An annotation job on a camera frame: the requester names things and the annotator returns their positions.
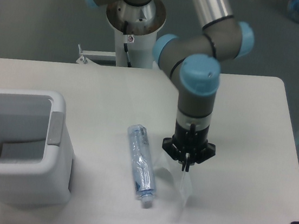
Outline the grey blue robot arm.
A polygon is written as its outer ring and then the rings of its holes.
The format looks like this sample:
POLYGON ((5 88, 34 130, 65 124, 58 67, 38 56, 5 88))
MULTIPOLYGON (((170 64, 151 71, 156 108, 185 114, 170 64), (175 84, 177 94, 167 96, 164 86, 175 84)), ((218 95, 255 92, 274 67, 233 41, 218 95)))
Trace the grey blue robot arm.
POLYGON ((91 7, 106 7, 114 29, 115 64, 151 68, 166 74, 177 88, 175 132, 162 148, 182 170, 202 163, 216 153, 208 141, 221 61, 250 53, 254 34, 245 22, 235 20, 228 0, 193 0, 202 33, 187 40, 175 35, 157 36, 166 22, 161 0, 86 0, 91 7))

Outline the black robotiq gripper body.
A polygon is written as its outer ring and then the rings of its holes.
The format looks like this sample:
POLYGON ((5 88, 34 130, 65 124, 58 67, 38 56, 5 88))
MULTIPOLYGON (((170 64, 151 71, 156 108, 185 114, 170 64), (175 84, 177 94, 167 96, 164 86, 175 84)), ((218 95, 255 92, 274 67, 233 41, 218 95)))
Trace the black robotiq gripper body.
POLYGON ((172 143, 179 151, 200 157, 207 147, 208 131, 209 127, 198 131, 195 128, 185 129, 176 122, 172 143))

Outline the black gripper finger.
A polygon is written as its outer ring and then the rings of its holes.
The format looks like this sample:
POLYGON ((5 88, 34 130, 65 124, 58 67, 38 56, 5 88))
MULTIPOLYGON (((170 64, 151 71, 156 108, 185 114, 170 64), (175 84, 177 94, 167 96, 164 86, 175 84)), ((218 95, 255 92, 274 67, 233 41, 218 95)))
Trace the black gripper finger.
POLYGON ((195 164, 201 164, 212 158, 216 154, 216 146, 212 143, 206 143, 203 148, 193 149, 188 153, 185 165, 185 171, 195 164))
POLYGON ((162 148, 174 161, 178 161, 181 164, 182 171, 186 171, 186 153, 173 137, 163 138, 162 148))

